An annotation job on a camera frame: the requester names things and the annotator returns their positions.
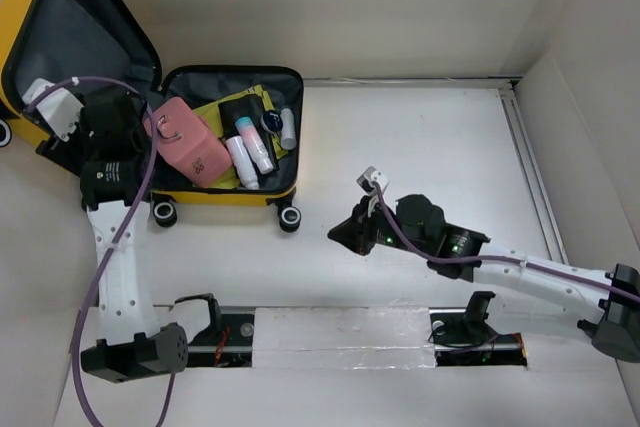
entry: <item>white table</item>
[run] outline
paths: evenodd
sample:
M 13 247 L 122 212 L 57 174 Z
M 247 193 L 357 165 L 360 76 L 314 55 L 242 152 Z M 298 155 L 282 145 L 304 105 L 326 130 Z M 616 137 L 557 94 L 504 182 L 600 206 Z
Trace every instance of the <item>white table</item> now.
M 179 206 L 176 226 L 149 234 L 158 303 L 210 291 L 222 305 L 465 305 L 482 286 L 438 277 L 404 252 L 358 257 L 327 240 L 369 165 L 391 179 L 389 201 L 424 193 L 449 221 L 548 255 L 495 89 L 308 88 L 301 137 L 299 232 L 282 234 L 273 209 Z M 612 359 L 563 339 L 525 335 L 525 345 L 529 369 L 191 369 L 165 425 L 636 425 Z M 166 382 L 85 385 L 105 425 L 143 426 L 154 425 Z M 87 425 L 71 381 L 55 425 Z

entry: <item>cable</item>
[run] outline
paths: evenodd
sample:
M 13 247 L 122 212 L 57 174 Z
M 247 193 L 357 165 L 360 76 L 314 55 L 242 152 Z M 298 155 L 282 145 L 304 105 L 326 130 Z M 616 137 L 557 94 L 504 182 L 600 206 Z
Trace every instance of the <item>cable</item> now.
M 25 112 L 27 113 L 32 112 L 40 102 L 42 102 L 46 97 L 48 97 L 55 91 L 70 85 L 77 85 L 80 82 L 95 82 L 95 83 L 101 83 L 101 84 L 118 85 L 120 87 L 124 87 L 129 92 L 135 95 L 138 95 L 138 96 L 140 95 L 140 93 L 136 89 L 131 87 L 129 84 L 125 82 L 121 82 L 119 80 L 109 79 L 106 77 L 95 77 L 95 76 L 73 77 L 71 79 L 59 82 L 51 86 L 50 88 L 46 89 L 42 94 L 36 97 L 31 102 L 31 104 L 29 104 L 26 107 Z M 149 104 L 145 103 L 145 108 L 147 111 L 147 115 L 149 116 L 149 119 L 152 119 L 153 111 L 151 110 L 151 107 L 149 107 Z M 129 226 L 129 223 L 131 222 L 131 219 L 133 218 L 133 215 L 135 214 L 138 206 L 140 205 L 140 202 L 142 202 L 142 198 L 145 196 L 147 192 L 147 187 L 149 186 L 149 182 L 151 181 L 151 174 L 153 173 L 153 166 L 155 165 L 155 162 L 156 162 L 157 151 L 158 151 L 158 132 L 157 132 L 157 129 L 151 129 L 151 152 L 149 154 L 149 161 L 147 162 L 147 166 L 144 171 L 142 182 L 140 183 L 140 187 L 138 188 L 138 192 L 136 193 L 133 203 L 131 204 L 131 207 L 129 207 L 127 214 L 122 220 L 122 224 L 120 224 L 120 227 L 118 227 L 118 230 L 116 231 L 115 235 L 113 236 L 113 239 L 111 240 L 111 243 L 114 246 L 117 245 L 118 242 L 120 242 L 120 239 L 122 238 L 125 231 L 127 230 L 127 227 Z M 78 396 L 78 401 L 80 402 L 80 407 L 82 407 L 82 411 L 84 412 L 84 415 L 87 417 L 87 420 L 93 427 L 104 427 L 104 426 L 100 423 L 100 421 L 96 417 L 95 412 L 93 412 L 93 409 L 91 408 L 91 404 L 89 404 L 89 399 L 87 398 L 87 394 L 84 390 L 84 386 L 82 384 L 82 375 L 80 372 L 80 341 L 82 339 L 82 331 L 84 330 L 84 326 L 87 321 L 87 316 L 89 315 L 89 309 L 93 305 L 96 299 L 96 296 L 98 295 L 100 278 L 102 277 L 105 270 L 107 269 L 107 265 L 109 264 L 109 260 L 111 260 L 111 256 L 113 255 L 113 252 L 114 252 L 114 247 L 108 248 L 104 256 L 102 257 L 102 260 L 98 264 L 98 269 L 96 270 L 96 273 L 94 274 L 93 279 L 91 279 L 91 283 L 89 284 L 89 289 L 87 290 L 87 294 L 85 295 L 84 300 L 82 301 L 82 306 L 80 307 L 80 311 L 78 312 L 78 316 L 76 317 L 76 323 L 73 328 L 73 336 L 71 337 L 70 350 L 71 350 L 71 372 L 73 374 L 73 383 L 76 389 L 76 395 Z M 169 402 L 171 401 L 171 394 L 173 393 L 174 383 L 175 383 L 175 374 L 171 374 L 171 377 L 169 378 L 169 385 L 167 386 L 167 394 L 165 396 L 164 404 L 162 407 L 162 412 L 160 413 L 160 417 L 158 419 L 158 423 L 156 424 L 156 427 L 161 427 L 167 416 L 167 412 L 169 410 Z
M 404 233 L 402 232 L 402 229 L 393 218 L 393 214 L 391 213 L 389 206 L 384 201 L 380 184 L 378 184 L 378 182 L 372 182 L 372 184 L 373 184 L 373 187 L 376 189 L 376 194 L 378 195 L 378 201 L 380 203 L 382 213 L 387 219 L 387 222 L 389 222 L 389 225 L 391 226 L 395 234 L 402 241 L 402 243 L 405 245 L 405 247 L 409 252 L 414 253 L 422 257 L 423 259 L 426 259 L 429 262 L 433 262 L 434 264 L 441 264 L 441 265 L 468 264 L 472 262 L 502 262 L 507 264 L 521 265 L 524 262 L 524 266 L 531 270 L 536 270 L 544 274 L 552 275 L 554 277 L 558 277 L 565 280 L 570 280 L 572 282 L 577 282 L 579 284 L 588 285 L 596 289 L 605 290 L 612 294 L 619 295 L 621 297 L 624 297 L 625 299 L 631 300 L 636 304 L 640 304 L 640 296 L 634 295 L 618 287 L 606 285 L 596 280 L 583 279 L 582 277 L 578 277 L 576 275 L 560 272 L 560 271 L 551 269 L 549 267 L 545 267 L 544 265 L 528 262 L 526 260 L 523 261 L 523 259 L 518 259 L 516 257 L 509 257 L 508 255 L 473 255 L 468 257 L 456 257 L 456 258 L 445 259 L 445 258 L 435 257 L 433 255 L 427 254 L 426 252 L 421 251 L 415 245 L 413 245 L 413 243 L 407 238 L 407 236 L 404 235 Z

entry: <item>open suitcase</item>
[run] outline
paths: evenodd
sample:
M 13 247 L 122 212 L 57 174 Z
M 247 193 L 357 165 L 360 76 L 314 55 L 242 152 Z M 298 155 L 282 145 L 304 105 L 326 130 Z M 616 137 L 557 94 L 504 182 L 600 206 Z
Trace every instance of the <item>open suitcase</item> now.
M 304 87 L 297 72 L 284 67 L 201 65 L 178 68 L 163 80 L 158 54 L 122 0 L 0 0 L 0 19 L 0 122 L 4 127 L 0 146 L 7 145 L 13 133 L 36 147 L 40 155 L 65 167 L 64 156 L 55 152 L 56 138 L 48 127 L 23 115 L 22 95 L 36 78 L 55 83 L 83 75 L 124 80 L 140 92 L 154 92 L 164 99 L 179 96 L 192 109 L 260 85 L 276 109 L 291 109 L 300 138 Z M 80 85 L 74 94 L 90 94 L 87 89 L 96 91 L 99 87 Z M 280 225 L 285 229 L 293 225 L 287 217 L 291 221 L 297 212 L 298 224 L 300 220 L 299 211 L 291 206 L 298 152 L 295 149 L 282 157 L 278 171 L 269 175 L 259 190 L 242 186 L 198 188 L 177 172 L 160 166 L 152 180 L 152 200 L 156 206 L 164 204 L 164 219 L 166 209 L 173 209 L 171 218 L 175 218 L 173 201 L 276 204 Z

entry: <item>pink toiletry bag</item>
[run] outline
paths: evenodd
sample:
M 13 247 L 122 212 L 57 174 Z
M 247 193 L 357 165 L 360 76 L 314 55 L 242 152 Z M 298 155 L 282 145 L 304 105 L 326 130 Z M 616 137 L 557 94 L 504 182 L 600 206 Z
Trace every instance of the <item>pink toiletry bag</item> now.
M 158 126 L 158 153 L 198 187 L 207 188 L 226 172 L 232 161 L 222 142 L 180 97 L 154 112 Z M 151 135 L 150 122 L 144 127 Z

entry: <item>white cylinder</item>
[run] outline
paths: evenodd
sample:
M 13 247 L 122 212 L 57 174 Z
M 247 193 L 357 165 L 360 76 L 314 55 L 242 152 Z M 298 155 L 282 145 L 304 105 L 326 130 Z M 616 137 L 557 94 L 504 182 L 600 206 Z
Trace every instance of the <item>white cylinder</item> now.
M 282 132 L 280 132 L 280 145 L 285 150 L 296 148 L 296 122 L 291 109 L 286 107 L 280 112 L 282 119 Z
M 229 150 L 229 155 L 231 156 L 233 165 L 236 168 L 236 172 L 238 172 L 238 178 L 242 185 L 249 190 L 258 190 L 260 188 L 260 185 L 258 184 L 258 175 L 256 174 L 256 169 L 253 168 L 253 164 L 251 163 L 249 152 L 247 152 L 244 142 L 242 142 L 242 137 L 239 135 L 231 137 L 225 142 L 225 144 Z
M 268 174 L 273 170 L 273 164 L 269 158 L 269 151 L 265 147 L 260 134 L 249 117 L 241 117 L 236 121 L 236 129 L 242 137 L 251 160 L 253 160 L 262 174 Z

